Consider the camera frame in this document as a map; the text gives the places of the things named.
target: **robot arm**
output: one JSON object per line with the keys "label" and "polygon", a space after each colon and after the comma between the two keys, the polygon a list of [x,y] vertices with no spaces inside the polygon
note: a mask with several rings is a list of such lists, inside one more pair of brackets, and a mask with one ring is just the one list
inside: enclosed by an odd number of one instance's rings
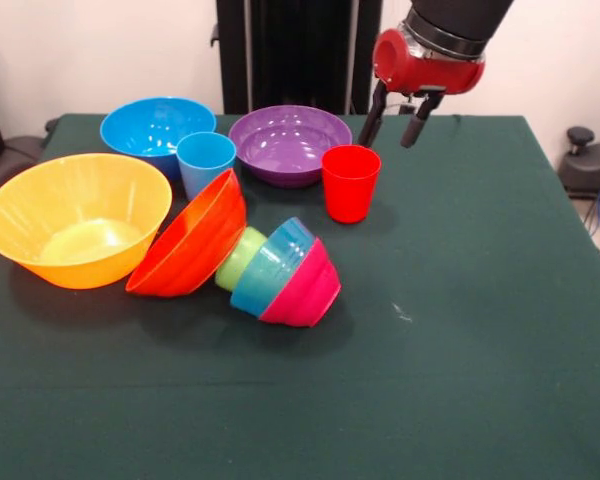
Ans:
{"label": "robot arm", "polygon": [[513,0],[413,0],[398,28],[382,32],[373,50],[378,84],[372,106],[358,138],[371,146],[382,124],[389,92],[411,99],[420,107],[412,113],[401,145],[411,147],[429,115],[445,95],[471,90],[482,77],[484,49]]}

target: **yellow bowl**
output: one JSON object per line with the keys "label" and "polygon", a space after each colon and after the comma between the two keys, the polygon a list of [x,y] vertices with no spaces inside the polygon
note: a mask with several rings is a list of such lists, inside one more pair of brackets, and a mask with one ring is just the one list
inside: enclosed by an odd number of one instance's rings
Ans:
{"label": "yellow bowl", "polygon": [[113,283],[144,258],[171,195],[158,169],[124,155],[42,163],[0,188],[0,254],[59,287]]}

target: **plastic cup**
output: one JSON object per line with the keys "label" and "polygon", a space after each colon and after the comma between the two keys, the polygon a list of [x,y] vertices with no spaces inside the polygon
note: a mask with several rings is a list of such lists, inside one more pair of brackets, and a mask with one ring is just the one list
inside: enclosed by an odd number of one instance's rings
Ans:
{"label": "plastic cup", "polygon": [[187,197],[193,200],[218,175],[233,166],[236,146],[219,133],[197,132],[180,140],[176,155]]}
{"label": "plastic cup", "polygon": [[247,265],[266,241],[267,237],[258,230],[247,227],[242,232],[238,245],[233,249],[229,258],[216,270],[216,285],[233,292]]}
{"label": "plastic cup", "polygon": [[327,150],[322,156],[322,181],[329,216],[340,223],[363,220],[381,168],[380,157],[369,148],[340,145]]}

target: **plastic bowl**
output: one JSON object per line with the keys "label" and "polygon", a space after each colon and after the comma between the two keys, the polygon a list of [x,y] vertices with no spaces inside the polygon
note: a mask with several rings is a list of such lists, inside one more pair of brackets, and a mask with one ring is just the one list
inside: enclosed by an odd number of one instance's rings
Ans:
{"label": "plastic bowl", "polygon": [[352,136],[331,113],[280,105],[245,115],[231,127],[229,138],[256,177],[277,187],[299,188],[320,181],[324,152],[351,143]]}
{"label": "plastic bowl", "polygon": [[140,263],[170,207],[169,182],[145,162],[58,158],[0,188],[0,254],[60,287],[100,287]]}
{"label": "plastic bowl", "polygon": [[249,262],[231,305],[260,317],[306,257],[315,237],[293,217],[280,225]]}
{"label": "plastic bowl", "polygon": [[212,132],[216,117],[204,105],[176,97],[145,98],[124,105],[100,125],[109,148],[157,167],[170,180],[180,178],[178,142],[196,132]]}
{"label": "plastic bowl", "polygon": [[342,285],[319,238],[307,258],[260,317],[262,322],[313,327],[327,313]]}
{"label": "plastic bowl", "polygon": [[200,192],[167,227],[127,282],[127,292],[174,297],[193,292],[229,256],[247,226],[233,169]]}
{"label": "plastic bowl", "polygon": [[233,292],[247,265],[266,241],[267,237],[258,230],[247,227],[229,258],[216,270],[216,285]]}

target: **stacked bowls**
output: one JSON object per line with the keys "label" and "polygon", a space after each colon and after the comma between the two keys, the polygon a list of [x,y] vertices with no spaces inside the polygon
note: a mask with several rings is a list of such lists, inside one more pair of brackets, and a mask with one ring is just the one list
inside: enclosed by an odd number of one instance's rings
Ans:
{"label": "stacked bowls", "polygon": [[295,217],[268,239],[249,229],[216,272],[216,284],[233,292],[233,307],[263,322],[316,325],[341,289],[322,241]]}

